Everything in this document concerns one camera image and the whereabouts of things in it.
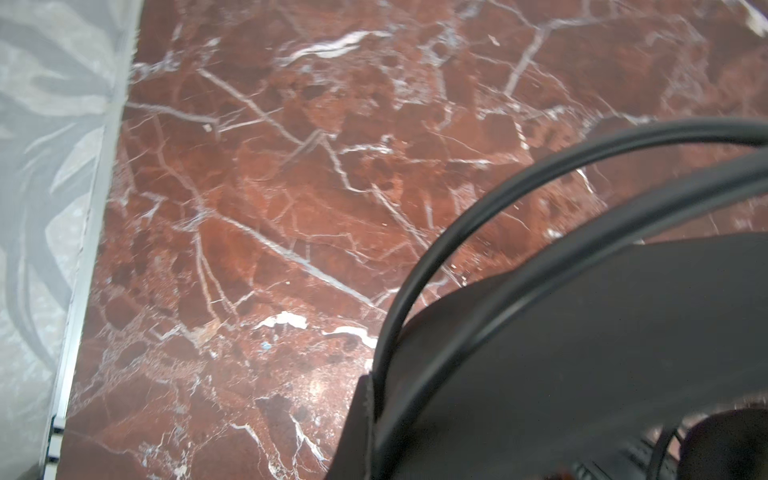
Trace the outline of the black headphones with cable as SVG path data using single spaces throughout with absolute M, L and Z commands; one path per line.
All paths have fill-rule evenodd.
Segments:
M 641 194 L 412 313 L 452 253 L 526 194 L 604 159 L 683 143 L 749 153 Z M 398 291 L 328 477 L 765 478 L 767 409 L 730 402 L 767 386 L 766 234 L 644 238 L 766 190 L 766 123 L 727 117 L 642 125 L 509 178 L 446 229 Z

